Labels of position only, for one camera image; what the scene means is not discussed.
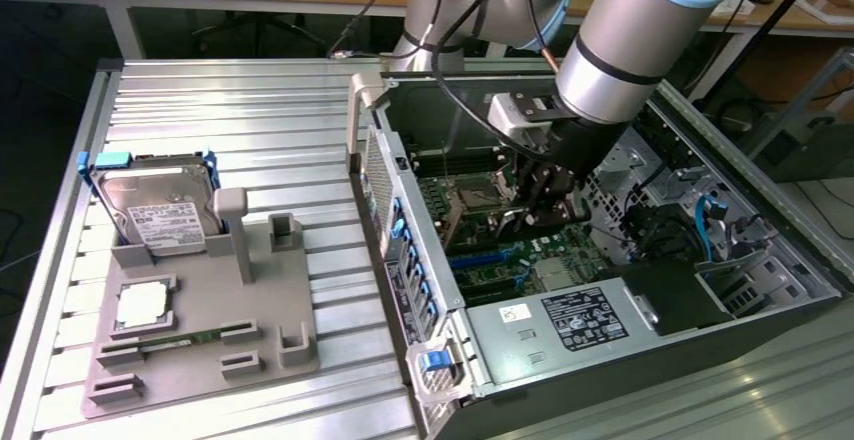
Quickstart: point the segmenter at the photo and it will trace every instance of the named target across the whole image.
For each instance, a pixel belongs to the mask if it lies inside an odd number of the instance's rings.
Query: barcode label
[[[192,202],[128,207],[128,213],[148,248],[204,243],[198,212]]]

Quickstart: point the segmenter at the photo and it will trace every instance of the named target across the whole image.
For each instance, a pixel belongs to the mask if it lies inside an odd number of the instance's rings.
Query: power supply label
[[[192,202],[128,207],[128,213],[148,248],[204,243],[204,230]]]
[[[628,336],[600,288],[543,299],[563,346],[576,352]]]

